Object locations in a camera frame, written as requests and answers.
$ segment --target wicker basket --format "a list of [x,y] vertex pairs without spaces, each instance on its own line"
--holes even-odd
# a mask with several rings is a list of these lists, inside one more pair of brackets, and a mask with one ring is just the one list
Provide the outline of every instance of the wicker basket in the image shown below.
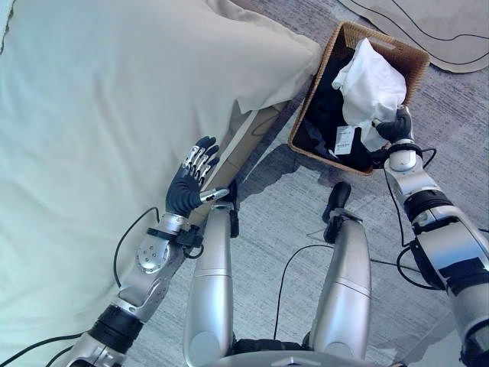
[[316,153],[307,151],[304,149],[304,147],[296,146],[294,144],[294,138],[299,130],[309,104],[314,97],[314,93],[316,92],[319,82],[321,81],[325,68],[328,66],[328,62],[330,60],[342,60],[347,56],[353,55],[357,43],[366,37],[370,41],[374,50],[381,54],[392,67],[396,68],[396,70],[404,76],[404,79],[406,80],[407,93],[403,104],[409,104],[413,94],[421,82],[425,69],[429,65],[429,55],[425,51],[418,50],[404,44],[395,38],[389,37],[359,24],[345,21],[335,29],[333,35],[329,38],[328,44],[326,45],[324,53],[322,54],[322,62],[319,66],[318,73],[316,74],[313,84],[307,93],[306,100],[303,103],[303,107],[300,110],[300,114],[297,117],[296,123],[294,124],[292,132],[289,136],[289,146],[293,151],[299,152],[342,170],[364,176],[372,174],[373,168],[369,167],[365,171],[359,171],[338,162],[330,161],[329,159],[318,156]]

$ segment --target pillowcase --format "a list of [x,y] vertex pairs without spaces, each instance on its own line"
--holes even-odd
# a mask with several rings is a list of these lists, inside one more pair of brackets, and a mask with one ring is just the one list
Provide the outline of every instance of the pillowcase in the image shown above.
[[[226,0],[17,0],[9,27],[0,56],[0,361],[90,328],[116,294],[115,244],[145,209],[164,210],[188,148],[204,135],[221,141],[235,103],[246,113],[291,99],[321,54]],[[126,239],[119,275],[152,222]]]

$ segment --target silver robot leg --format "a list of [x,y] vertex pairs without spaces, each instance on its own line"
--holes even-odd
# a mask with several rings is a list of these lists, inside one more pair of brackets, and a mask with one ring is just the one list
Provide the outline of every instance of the silver robot leg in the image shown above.
[[370,258],[361,221],[344,213],[342,216],[309,347],[317,352],[363,359],[370,319]]
[[232,346],[232,209],[231,203],[216,203],[207,219],[204,252],[192,279],[183,337],[183,354],[192,367],[226,356]]

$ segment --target silver casing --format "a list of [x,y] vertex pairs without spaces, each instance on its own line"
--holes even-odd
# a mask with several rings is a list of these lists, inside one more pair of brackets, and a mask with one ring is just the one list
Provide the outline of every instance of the silver casing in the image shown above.
[[309,347],[317,352],[363,359],[370,302],[370,257],[364,227],[359,220],[344,217],[309,335]]
[[[414,163],[413,151],[398,151],[394,154],[384,167],[387,179],[401,204],[423,190],[442,191],[423,170],[423,160],[416,156]],[[448,279],[443,277],[440,270],[450,265],[478,258],[483,267],[489,270],[489,242],[458,207],[437,206],[425,210],[413,219],[412,224],[413,227],[424,227],[449,217],[456,218],[457,221],[416,236],[436,275],[446,287]],[[448,289],[447,294],[458,334],[463,341],[473,326],[489,319],[489,284],[475,284],[458,294]]]
[[229,356],[206,365],[206,367],[380,367],[380,365],[345,359],[340,356],[307,351],[266,351]]
[[84,333],[73,348],[54,363],[54,366],[69,367],[78,360],[89,362],[97,367],[111,367],[117,363],[122,365],[125,354],[116,352],[89,334]]
[[183,337],[187,365],[205,365],[228,354],[233,342],[230,251],[231,203],[212,206],[189,293]]
[[[413,223],[426,226],[448,217],[455,217],[458,222],[422,232],[417,236],[419,245],[445,286],[447,279],[442,276],[440,269],[454,263],[478,258],[489,269],[489,244],[458,207],[432,208],[420,213]],[[489,284],[472,285],[456,295],[449,289],[448,296],[458,334],[464,340],[473,326],[489,318]]]
[[[184,225],[186,218],[166,213],[156,229],[177,235]],[[136,252],[131,272],[122,281],[120,291],[112,304],[146,323],[164,299],[171,278],[184,260],[181,246],[166,239],[146,235]],[[112,367],[121,365],[125,355],[84,333],[55,366],[69,367],[76,360],[90,362],[97,367]]]
[[[156,229],[176,235],[185,224],[186,218],[166,213]],[[182,246],[146,235],[112,304],[146,323],[165,298],[170,280],[184,260]]]

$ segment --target bed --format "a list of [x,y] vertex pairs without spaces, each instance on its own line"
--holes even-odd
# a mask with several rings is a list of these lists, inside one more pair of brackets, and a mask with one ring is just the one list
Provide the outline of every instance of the bed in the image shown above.
[[[188,147],[216,136],[209,186],[228,184],[321,54],[228,0],[10,6],[0,23],[0,362],[89,328],[117,291],[115,244],[148,207],[164,209]],[[142,233],[127,237],[120,274]]]

